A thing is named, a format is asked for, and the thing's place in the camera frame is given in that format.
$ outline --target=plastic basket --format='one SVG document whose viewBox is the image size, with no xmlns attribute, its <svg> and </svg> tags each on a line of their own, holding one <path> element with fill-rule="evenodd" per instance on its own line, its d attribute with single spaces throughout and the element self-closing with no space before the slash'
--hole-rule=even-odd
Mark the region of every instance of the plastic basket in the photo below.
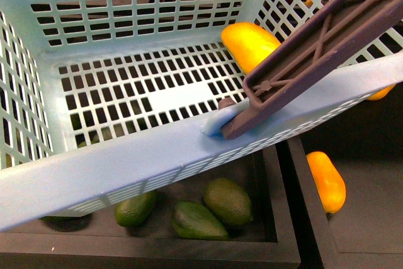
<svg viewBox="0 0 403 269">
<path fill-rule="evenodd" d="M 21 191 L 46 191 L 16 213 L 85 215 L 297 135 L 363 100 L 233 141 L 195 137 L 219 100 L 246 96 L 221 31 L 251 21 L 284 41 L 328 0 L 311 1 L 0 0 L 1 168 L 33 161 L 1 172 L 19 174 L 13 184 Z M 345 65 L 402 46 L 391 28 Z M 83 192 L 70 191 L 72 174 Z"/>
</svg>

